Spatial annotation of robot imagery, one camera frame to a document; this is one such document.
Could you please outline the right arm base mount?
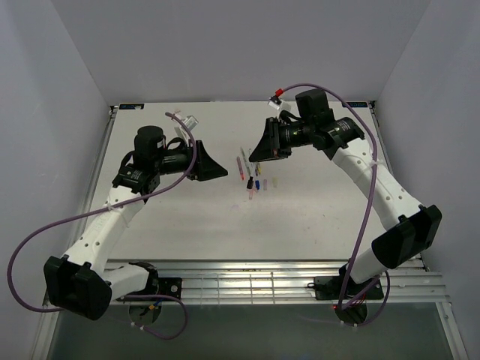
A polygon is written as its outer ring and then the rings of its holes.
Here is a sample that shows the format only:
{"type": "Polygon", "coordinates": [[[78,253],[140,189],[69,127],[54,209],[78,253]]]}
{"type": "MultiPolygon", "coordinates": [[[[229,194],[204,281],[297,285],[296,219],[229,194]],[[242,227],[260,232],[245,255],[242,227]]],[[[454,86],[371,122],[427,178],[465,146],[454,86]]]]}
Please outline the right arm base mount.
{"type": "MultiPolygon", "coordinates": [[[[336,276],[316,276],[307,284],[307,288],[314,291],[316,300],[338,300],[341,294],[341,287],[344,280],[344,274],[339,273],[336,276]]],[[[363,283],[355,283],[352,279],[348,280],[345,299],[352,299],[364,288],[366,288],[374,279],[368,279],[363,283]]],[[[360,299],[380,300],[384,298],[383,288],[379,280],[369,288],[360,299]]]]}

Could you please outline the pink highlighter pen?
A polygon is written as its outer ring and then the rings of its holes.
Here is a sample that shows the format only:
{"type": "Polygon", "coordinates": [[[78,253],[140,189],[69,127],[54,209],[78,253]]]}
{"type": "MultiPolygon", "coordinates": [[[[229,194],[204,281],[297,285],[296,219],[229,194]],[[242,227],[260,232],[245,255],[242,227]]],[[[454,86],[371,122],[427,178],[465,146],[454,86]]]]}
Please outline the pink highlighter pen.
{"type": "Polygon", "coordinates": [[[236,157],[236,163],[237,163],[237,166],[238,166],[238,171],[239,171],[239,175],[241,177],[241,180],[244,181],[245,180],[245,174],[244,174],[244,170],[243,170],[243,166],[242,166],[242,161],[241,161],[241,158],[239,156],[236,157]]]}

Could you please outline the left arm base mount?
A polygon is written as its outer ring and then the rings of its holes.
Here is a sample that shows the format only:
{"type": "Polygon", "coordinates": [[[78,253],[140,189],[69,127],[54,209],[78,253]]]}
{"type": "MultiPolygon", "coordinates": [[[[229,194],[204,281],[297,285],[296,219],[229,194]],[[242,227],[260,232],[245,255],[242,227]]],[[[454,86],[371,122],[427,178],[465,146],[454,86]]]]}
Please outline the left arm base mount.
{"type": "Polygon", "coordinates": [[[140,299],[154,299],[154,296],[182,298],[183,279],[181,277],[163,276],[158,269],[147,262],[129,262],[127,274],[121,276],[121,292],[118,299],[138,296],[140,299]]]}

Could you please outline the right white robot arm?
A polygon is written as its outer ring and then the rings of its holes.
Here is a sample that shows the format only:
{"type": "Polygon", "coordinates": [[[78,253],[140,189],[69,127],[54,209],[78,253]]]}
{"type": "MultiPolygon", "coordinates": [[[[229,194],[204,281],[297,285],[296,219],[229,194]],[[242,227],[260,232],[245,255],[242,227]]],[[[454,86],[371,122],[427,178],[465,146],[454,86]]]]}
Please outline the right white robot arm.
{"type": "Polygon", "coordinates": [[[355,298],[376,276],[395,269],[434,242],[442,213],[423,205],[396,180],[379,159],[373,131],[354,108],[341,104],[350,117],[337,119],[329,106],[331,91],[303,84],[295,96],[298,115],[281,100],[279,88],[269,99],[277,110],[267,118],[262,137],[251,153],[253,163],[288,158],[294,148],[313,146],[343,170],[365,195],[367,205],[352,255],[339,278],[340,292],[355,298]]]}

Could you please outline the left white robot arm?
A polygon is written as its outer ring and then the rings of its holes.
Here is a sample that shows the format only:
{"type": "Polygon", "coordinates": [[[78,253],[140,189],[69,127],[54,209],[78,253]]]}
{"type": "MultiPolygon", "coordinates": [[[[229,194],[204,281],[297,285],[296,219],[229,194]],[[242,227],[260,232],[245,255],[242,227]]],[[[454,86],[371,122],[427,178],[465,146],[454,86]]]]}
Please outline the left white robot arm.
{"type": "Polygon", "coordinates": [[[186,173],[205,182],[228,172],[206,152],[202,141],[172,139],[163,130],[140,127],[133,151],[122,160],[112,181],[102,213],[94,216],[80,238],[62,255],[51,256],[43,267],[50,302],[90,320],[101,318],[114,299],[139,296],[152,299],[159,293],[158,271],[147,262],[130,262],[108,270],[107,260],[134,216],[161,183],[161,176],[186,173]]]}

